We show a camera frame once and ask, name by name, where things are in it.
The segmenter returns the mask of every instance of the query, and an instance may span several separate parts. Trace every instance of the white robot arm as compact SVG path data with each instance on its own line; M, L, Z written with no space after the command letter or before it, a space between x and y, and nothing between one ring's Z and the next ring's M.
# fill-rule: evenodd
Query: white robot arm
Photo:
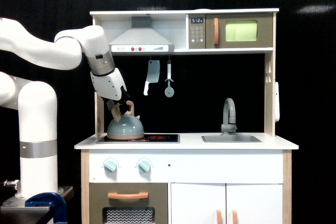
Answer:
M0 18L0 50L59 70L77 67L84 52L97 94L116 101L128 96L100 26L61 31L55 42L47 42L31 35L19 22ZM58 191L57 99L53 88L0 72L0 106L19 111L21 180L17 197Z
M0 50L13 52L35 65L59 70L77 67L84 52L98 95L119 101L126 91L100 26L61 31L52 43L34 37L15 20L0 18Z

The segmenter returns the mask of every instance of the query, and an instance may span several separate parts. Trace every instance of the range hood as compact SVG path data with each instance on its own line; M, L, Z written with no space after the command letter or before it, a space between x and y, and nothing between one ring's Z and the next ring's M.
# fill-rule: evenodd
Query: range hood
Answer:
M132 28L109 43L112 52L173 52L175 46L152 28L151 17L132 17Z

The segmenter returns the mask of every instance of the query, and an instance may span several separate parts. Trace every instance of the kettle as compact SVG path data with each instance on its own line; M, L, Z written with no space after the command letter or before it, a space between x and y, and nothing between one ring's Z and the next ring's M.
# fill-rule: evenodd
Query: kettle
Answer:
M107 137L113 140L130 140L144 137L144 130L140 122L140 116L134 116L134 103L127 101L129 110L122 115L120 113L120 104L112 107L113 120L107 129Z

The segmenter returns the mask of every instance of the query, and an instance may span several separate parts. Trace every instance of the microwave handle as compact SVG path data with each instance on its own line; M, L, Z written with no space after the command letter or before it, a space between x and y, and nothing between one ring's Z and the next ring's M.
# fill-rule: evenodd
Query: microwave handle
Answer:
M138 194L108 193L107 197L109 199L146 199L148 198L148 193L138 193Z
M218 18L214 18L214 25L215 25L215 42L214 42L214 45L218 45L218 39L219 39Z

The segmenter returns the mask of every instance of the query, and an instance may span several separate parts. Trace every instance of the cleaver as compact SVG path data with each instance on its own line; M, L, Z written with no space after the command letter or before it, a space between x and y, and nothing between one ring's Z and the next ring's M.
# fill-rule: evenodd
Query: cleaver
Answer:
M145 88L143 90L144 95L148 95L149 83L156 83L159 81L160 75L160 61L149 60L148 61L148 73L145 82Z

